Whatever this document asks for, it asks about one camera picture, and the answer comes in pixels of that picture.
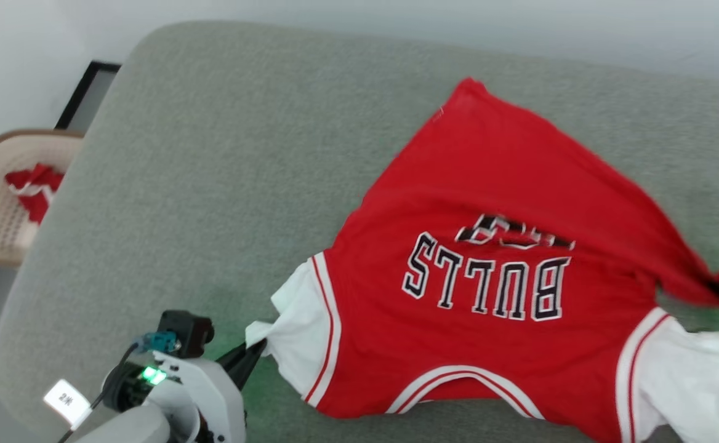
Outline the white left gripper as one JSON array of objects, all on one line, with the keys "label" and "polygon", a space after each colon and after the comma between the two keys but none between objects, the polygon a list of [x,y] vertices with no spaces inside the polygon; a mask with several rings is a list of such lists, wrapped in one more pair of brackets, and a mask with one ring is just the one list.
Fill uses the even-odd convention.
[{"label": "white left gripper", "polygon": [[246,342],[217,359],[177,359],[154,351],[166,378],[149,393],[149,404],[170,426],[170,442],[244,442],[246,424],[240,390],[267,347]]}]

